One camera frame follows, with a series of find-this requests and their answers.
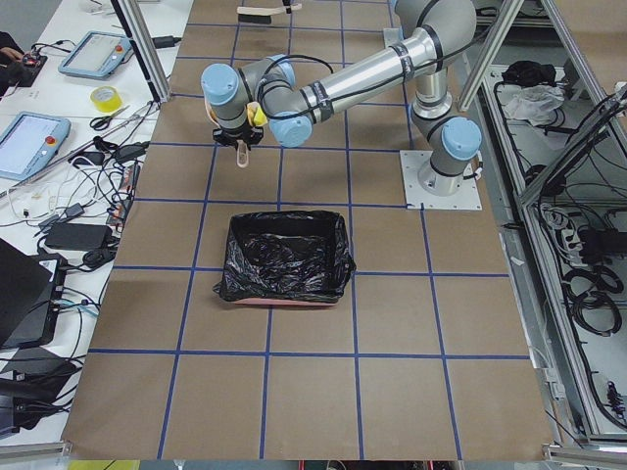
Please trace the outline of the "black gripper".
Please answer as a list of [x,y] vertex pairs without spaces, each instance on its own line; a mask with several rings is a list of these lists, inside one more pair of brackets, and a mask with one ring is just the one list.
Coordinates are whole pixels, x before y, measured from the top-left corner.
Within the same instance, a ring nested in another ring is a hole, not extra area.
[[264,129],[260,126],[251,127],[249,124],[231,128],[216,128],[213,130],[213,138],[216,143],[225,147],[237,147],[241,141],[247,147],[258,145],[264,138]]

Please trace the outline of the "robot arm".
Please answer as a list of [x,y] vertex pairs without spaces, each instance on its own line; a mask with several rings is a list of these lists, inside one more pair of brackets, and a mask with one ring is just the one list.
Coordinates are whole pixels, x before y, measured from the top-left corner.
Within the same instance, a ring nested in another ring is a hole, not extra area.
[[394,12],[402,36],[385,49],[344,69],[297,87],[292,56],[267,56],[242,68],[211,64],[200,77],[207,115],[216,124],[213,138],[235,149],[238,164],[247,166],[252,146],[264,131],[254,122],[262,112],[266,126],[284,148],[297,148],[322,123],[384,91],[416,82],[417,110],[422,120],[435,120],[451,108],[446,71],[468,48],[476,30],[470,1],[397,1]]

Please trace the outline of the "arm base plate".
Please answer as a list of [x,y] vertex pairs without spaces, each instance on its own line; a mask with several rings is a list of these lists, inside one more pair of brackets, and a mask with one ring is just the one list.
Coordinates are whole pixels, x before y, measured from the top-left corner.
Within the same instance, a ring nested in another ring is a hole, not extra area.
[[463,174],[442,176],[431,167],[432,151],[400,152],[406,208],[433,211],[481,211],[472,163]]

